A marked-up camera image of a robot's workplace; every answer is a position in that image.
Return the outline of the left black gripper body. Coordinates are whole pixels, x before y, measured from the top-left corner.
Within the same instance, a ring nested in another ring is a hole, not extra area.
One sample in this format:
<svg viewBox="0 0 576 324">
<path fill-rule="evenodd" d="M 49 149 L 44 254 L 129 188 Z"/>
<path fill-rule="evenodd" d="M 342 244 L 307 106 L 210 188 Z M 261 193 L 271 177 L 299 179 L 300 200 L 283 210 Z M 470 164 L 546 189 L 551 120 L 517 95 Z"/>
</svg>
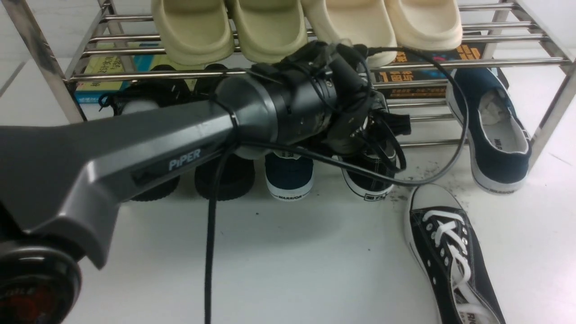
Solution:
<svg viewBox="0 0 576 324">
<path fill-rule="evenodd" d="M 395 51 L 394 47 L 363 44 L 335 46 L 336 57 L 329 67 L 337 89 L 337 112 L 324 136 L 324 145 L 335 155 L 352 155 L 362 150 L 364 138 L 384 144 L 399 135 L 411 134 L 409 115 L 389 112 L 387 99 L 374 88 L 368 67 L 369 58 Z"/>
</svg>

